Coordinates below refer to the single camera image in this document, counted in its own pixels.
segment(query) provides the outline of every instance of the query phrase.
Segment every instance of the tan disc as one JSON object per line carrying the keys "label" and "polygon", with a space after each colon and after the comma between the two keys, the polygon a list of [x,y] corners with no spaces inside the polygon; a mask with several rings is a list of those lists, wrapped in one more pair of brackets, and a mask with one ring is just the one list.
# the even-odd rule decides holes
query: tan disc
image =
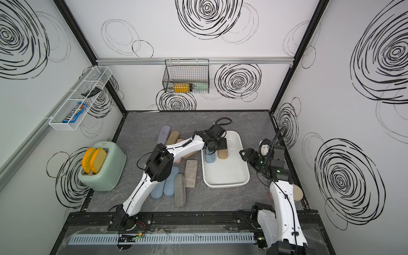
{"label": "tan disc", "polygon": [[300,201],[303,198],[303,191],[299,186],[293,185],[293,199],[295,201]]}

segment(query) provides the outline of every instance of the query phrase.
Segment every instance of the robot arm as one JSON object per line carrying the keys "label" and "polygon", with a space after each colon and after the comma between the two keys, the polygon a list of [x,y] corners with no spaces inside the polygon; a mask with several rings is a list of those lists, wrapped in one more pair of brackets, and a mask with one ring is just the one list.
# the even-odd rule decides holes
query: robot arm
{"label": "robot arm", "polygon": [[[230,122],[218,124],[222,119],[228,119]],[[222,137],[226,131],[221,126],[231,122],[230,118],[220,118],[209,129],[195,131],[193,136],[185,141],[168,146],[156,145],[146,161],[146,167],[139,184],[122,207],[117,209],[120,217],[125,219],[139,213],[150,192],[159,182],[164,181],[170,175],[174,161],[204,148],[208,148],[209,151],[226,149],[226,139]]]}
{"label": "robot arm", "polygon": [[[307,247],[297,217],[290,171],[283,168],[284,162],[273,157],[274,148],[279,147],[276,141],[279,141],[277,137],[280,133],[281,131],[277,132],[273,142],[268,139],[262,141],[259,153],[252,148],[239,152],[242,160],[272,180],[269,189],[275,203],[275,212],[262,209],[254,216],[264,233],[269,254],[291,254],[291,250],[298,251],[296,254],[314,254],[315,251]],[[269,151],[263,156],[260,153],[265,142],[268,143]]]}
{"label": "robot arm", "polygon": [[[191,152],[199,151],[203,149],[204,144],[205,143],[203,139],[200,136],[196,135],[194,136],[194,138],[191,137],[190,139],[179,142],[177,144],[168,145],[165,148],[169,154],[173,155],[173,160],[171,160],[171,165],[173,165],[173,161],[176,161],[180,159],[181,157],[190,154]],[[138,214],[140,211],[140,208],[142,207],[143,202],[146,200],[150,192],[152,192],[152,190],[156,187],[158,183],[159,181],[157,180],[152,181],[152,178],[150,177],[150,175],[148,175],[148,172],[145,171],[143,173],[142,179],[140,180],[139,184],[136,186],[135,190],[132,192],[130,197],[123,203],[123,209],[125,210],[125,213],[128,216],[133,216],[133,215]]]}

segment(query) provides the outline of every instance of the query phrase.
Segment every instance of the black aluminum frame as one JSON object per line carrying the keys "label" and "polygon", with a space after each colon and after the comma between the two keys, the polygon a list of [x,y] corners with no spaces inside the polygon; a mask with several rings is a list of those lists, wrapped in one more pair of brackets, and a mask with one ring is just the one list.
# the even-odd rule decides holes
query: black aluminum frame
{"label": "black aluminum frame", "polygon": [[[335,255],[334,249],[328,238],[327,232],[323,226],[320,215],[316,210],[304,210],[297,212],[299,222],[303,224],[317,224],[322,234],[330,255]],[[108,230],[115,230],[113,221],[116,212],[110,213],[70,213],[62,230],[50,252],[50,255],[56,255],[58,249],[71,226],[108,226]],[[178,226],[185,225],[225,225],[228,230],[253,232],[256,237],[264,237],[261,230],[256,229],[249,222],[251,211],[219,211],[219,212],[143,212],[138,214],[138,219],[143,221],[146,230],[163,228],[165,231],[171,231]],[[118,233],[138,233],[139,229],[133,231],[119,231]]]}
{"label": "black aluminum frame", "polygon": [[[69,10],[67,4],[65,3],[64,0],[53,0],[57,8],[59,9],[60,13],[64,17],[65,21],[67,22],[68,26],[70,27],[71,31],[73,32],[75,38],[79,42],[80,46],[82,47],[83,51],[87,55],[89,61],[91,62],[92,65],[97,65],[97,57],[95,53],[93,52],[90,44],[86,40],[84,34],[82,33],[81,29],[79,28],[79,25],[75,21],[75,18],[73,17],[71,11]],[[280,102],[280,100],[283,97],[283,94],[287,88],[287,86],[290,83],[291,78],[293,77],[293,74],[300,63],[302,59],[302,55],[304,54],[304,51],[307,48],[307,44],[309,40],[311,39],[318,22],[323,15],[323,12],[328,4],[329,0],[320,0],[317,8],[312,16],[312,19],[308,25],[308,28],[306,30],[306,33],[304,34],[302,41],[300,43],[300,46],[295,54],[295,60],[293,62],[293,65],[289,68],[288,72],[286,73],[285,79],[279,89],[278,95],[275,98],[275,101],[272,105],[271,110],[253,110],[253,111],[269,111],[269,115],[272,121],[272,124],[274,126],[275,131],[277,131],[277,125],[276,122],[274,121],[273,113],[277,109],[277,106]],[[111,97],[115,101],[116,105],[118,106],[120,112],[122,113],[123,117],[118,125],[118,128],[115,132],[115,135],[113,136],[112,141],[116,142],[119,133],[122,129],[122,126],[126,120],[126,117],[129,112],[144,112],[144,111],[127,111],[120,100],[119,96],[115,92],[115,90],[112,87],[112,84],[108,81],[106,84],[106,88],[108,92],[110,93]],[[293,166],[292,160],[290,158],[290,155],[287,151],[285,150],[285,158],[288,164],[288,167],[293,175],[294,183],[298,185],[300,188],[302,188],[299,178],[296,174],[295,168]],[[68,231],[68,228],[70,226],[109,226],[111,220],[115,216],[115,213],[87,213],[85,212],[90,200],[93,195],[93,190],[91,189],[88,192],[88,195],[83,203],[83,206],[81,208],[80,212],[76,213],[70,213],[62,230],[61,233],[59,234],[54,247],[51,251],[50,254],[54,255],[57,253],[58,248],[63,241],[65,234]],[[310,210],[310,206],[307,202],[306,197],[304,197],[303,201],[303,206],[307,208],[308,210],[304,211],[298,211],[298,217],[299,221],[302,223],[316,223],[318,224],[321,233],[323,234],[323,238],[325,239],[325,242],[327,244],[327,247],[329,249],[329,252],[331,255],[335,255],[335,252],[333,250],[333,247],[331,245],[331,242],[329,240],[329,237],[326,233],[326,230],[323,226],[322,220],[320,219],[319,213],[316,210]],[[220,223],[229,223],[232,225],[236,225],[237,229],[248,229],[251,230],[252,232],[257,232],[257,233],[262,233],[258,229],[255,229],[252,227],[252,225],[249,223],[247,220],[247,217],[242,217],[242,216],[248,216],[251,214],[250,211],[237,211],[237,212],[143,212],[139,213],[141,217],[149,217],[151,219],[152,224],[164,224],[164,225],[194,225],[194,224],[220,224]]]}
{"label": "black aluminum frame", "polygon": [[[75,21],[75,18],[72,15],[71,11],[69,10],[65,1],[64,0],[54,0],[54,3],[57,6],[58,10],[60,11],[61,15],[64,17],[65,22],[68,24],[69,28],[71,29],[72,33],[74,34],[76,40],[78,41],[79,45],[81,46],[82,50],[88,57],[91,64],[97,65],[98,63],[96,62],[96,59],[97,59],[96,55],[93,52],[84,34],[82,33],[78,23]],[[112,99],[115,101],[117,107],[119,108],[119,111],[122,113],[122,115],[125,115],[126,114],[125,106],[123,105],[122,101],[120,100],[118,94],[116,93],[115,89],[113,88],[109,80],[106,83],[105,88],[111,95]]]}
{"label": "black aluminum frame", "polygon": [[281,87],[279,88],[278,94],[275,97],[275,100],[273,102],[273,105],[271,107],[272,114],[275,113],[276,109],[278,108],[278,105],[283,97],[283,94],[286,91],[286,88],[288,87],[290,81],[292,80],[293,75],[295,74],[296,68],[299,65],[300,61],[302,60],[303,54],[308,47],[308,43],[310,39],[313,36],[313,33],[316,30],[317,25],[320,22],[320,18],[322,17],[327,4],[329,4],[330,0],[320,0],[319,3],[317,4],[317,7],[315,9],[315,12],[313,13],[313,16],[309,22],[309,25],[306,29],[305,34],[303,35],[302,41],[300,41],[299,47],[297,48],[296,54],[295,54],[295,60],[293,61],[293,64],[291,67],[289,67],[288,72],[285,75],[285,78],[282,82]]}

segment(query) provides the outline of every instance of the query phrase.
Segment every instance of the white wire basket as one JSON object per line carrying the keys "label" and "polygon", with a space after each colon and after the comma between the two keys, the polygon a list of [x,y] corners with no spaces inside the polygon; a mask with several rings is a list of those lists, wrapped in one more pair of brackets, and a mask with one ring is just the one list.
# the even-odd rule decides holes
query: white wire basket
{"label": "white wire basket", "polygon": [[93,67],[51,118],[49,125],[57,131],[76,130],[111,76],[109,67]]}

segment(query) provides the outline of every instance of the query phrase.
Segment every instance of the red wire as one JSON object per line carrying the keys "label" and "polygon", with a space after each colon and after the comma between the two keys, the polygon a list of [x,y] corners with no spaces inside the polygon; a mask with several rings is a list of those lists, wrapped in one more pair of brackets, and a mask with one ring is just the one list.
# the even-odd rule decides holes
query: red wire
{"label": "red wire", "polygon": [[138,222],[142,223],[144,225],[144,228],[146,229],[146,225],[143,222],[141,222],[141,221],[138,221]]}
{"label": "red wire", "polygon": [[142,225],[142,224],[140,224],[140,223],[137,223],[137,222],[135,222],[137,225],[140,225],[140,226],[142,226],[142,228],[143,228],[143,230],[146,230],[146,228]]}

